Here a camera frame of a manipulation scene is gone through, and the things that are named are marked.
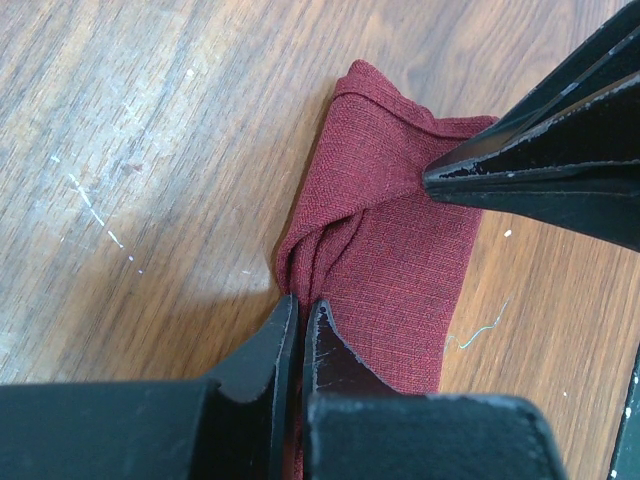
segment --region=textured fabric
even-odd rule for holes
[[[444,339],[480,211],[436,204],[421,172],[492,117],[435,119],[355,62],[333,103],[277,260],[303,316],[318,298],[397,390],[438,388]]]

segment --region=red fabric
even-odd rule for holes
[[[431,201],[421,172],[492,117],[435,119],[374,67],[336,86],[278,283],[303,315],[318,298],[369,367],[405,393],[438,389],[444,340],[481,212]]]

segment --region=folded cloth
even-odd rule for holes
[[[494,121],[435,119],[356,61],[337,83],[278,251],[278,283],[303,316],[329,300],[342,336],[400,392],[438,389],[481,215],[431,201],[421,173]]]

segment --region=white paint speck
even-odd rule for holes
[[[116,243],[118,244],[118,246],[119,246],[120,248],[124,248],[124,245],[122,245],[122,244],[118,241],[118,239],[116,238],[116,236],[113,234],[113,232],[112,232],[111,230],[107,231],[107,233],[109,234],[109,236],[111,237],[111,239],[112,239],[114,242],[116,242]]]
[[[84,191],[84,188],[82,188],[82,185],[80,185],[80,182],[78,182],[78,179],[76,177],[74,177],[72,173],[69,174],[69,178],[71,179],[71,181],[74,183],[74,185],[78,189],[78,193],[80,194],[80,196],[84,200],[84,203],[86,203],[87,206],[89,208],[91,208],[92,205],[91,205],[91,201],[89,200],[89,197],[87,196],[87,192]]]
[[[98,220],[100,226],[104,227],[104,221],[98,216],[96,211],[93,208],[90,208],[89,210],[91,211],[91,214],[95,217],[95,219]]]

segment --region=wooden surface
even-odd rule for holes
[[[2,2],[0,381],[204,372],[278,297],[274,247],[351,61],[438,116],[500,115],[623,3]],[[571,477],[604,478],[639,294],[638,255],[486,214],[442,388],[533,400]]]

